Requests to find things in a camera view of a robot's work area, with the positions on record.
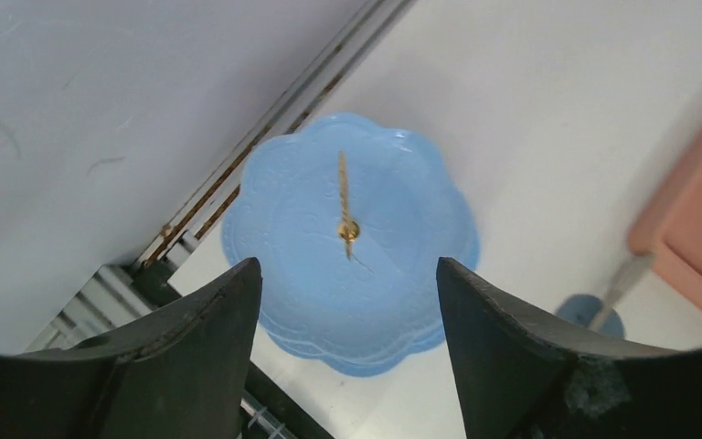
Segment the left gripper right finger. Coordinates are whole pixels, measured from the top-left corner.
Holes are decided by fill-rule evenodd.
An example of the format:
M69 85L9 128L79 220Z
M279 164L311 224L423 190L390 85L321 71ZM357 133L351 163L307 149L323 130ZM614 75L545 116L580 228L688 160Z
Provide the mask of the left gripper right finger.
M702 438L702 348L579 327L452 258L436 280L470 438Z

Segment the metal serving tongs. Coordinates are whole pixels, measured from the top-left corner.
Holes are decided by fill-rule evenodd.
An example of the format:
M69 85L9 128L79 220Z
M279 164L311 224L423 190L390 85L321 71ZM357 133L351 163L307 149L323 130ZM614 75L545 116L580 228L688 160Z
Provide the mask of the metal serving tongs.
M654 252L629 257L612 275L601 307L588 325L588 329L599 332L614 308L633 289L653 266L657 255Z

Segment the blue three-tier cake stand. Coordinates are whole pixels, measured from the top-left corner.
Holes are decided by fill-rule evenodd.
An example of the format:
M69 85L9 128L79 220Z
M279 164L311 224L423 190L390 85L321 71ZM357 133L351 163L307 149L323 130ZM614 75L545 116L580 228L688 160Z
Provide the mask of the blue three-tier cake stand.
M480 256L437 146L349 112L254 149L221 247L259 261L259 322L279 348L356 377L442 344L438 261Z

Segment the blue-grey round coaster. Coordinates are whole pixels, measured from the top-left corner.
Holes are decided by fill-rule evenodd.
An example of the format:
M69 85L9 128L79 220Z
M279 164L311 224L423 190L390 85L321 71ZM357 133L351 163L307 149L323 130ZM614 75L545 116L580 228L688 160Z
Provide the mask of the blue-grey round coaster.
M569 296L556 310L555 315L574 325L588 328L590 322L601 310L601 299L590 294ZM606 320L595 332L609 337L625 338L625 327L619 314L612 309Z

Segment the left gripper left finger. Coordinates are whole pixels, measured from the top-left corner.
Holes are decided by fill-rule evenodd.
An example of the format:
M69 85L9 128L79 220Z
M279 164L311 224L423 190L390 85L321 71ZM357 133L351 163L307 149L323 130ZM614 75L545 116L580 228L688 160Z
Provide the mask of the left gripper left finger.
M249 258L69 349L0 355L0 438L235 438L261 305Z

